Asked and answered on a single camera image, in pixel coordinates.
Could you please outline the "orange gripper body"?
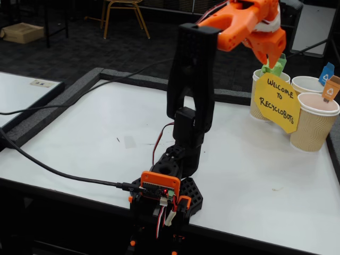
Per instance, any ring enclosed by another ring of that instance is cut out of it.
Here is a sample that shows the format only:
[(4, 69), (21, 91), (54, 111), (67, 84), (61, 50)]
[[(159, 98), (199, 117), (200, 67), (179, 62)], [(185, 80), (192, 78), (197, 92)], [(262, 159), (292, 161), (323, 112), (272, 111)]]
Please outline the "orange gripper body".
[(279, 28), (275, 32), (252, 32), (245, 39), (245, 46), (250, 48), (266, 48), (267, 56), (280, 56), (286, 46), (286, 32)]

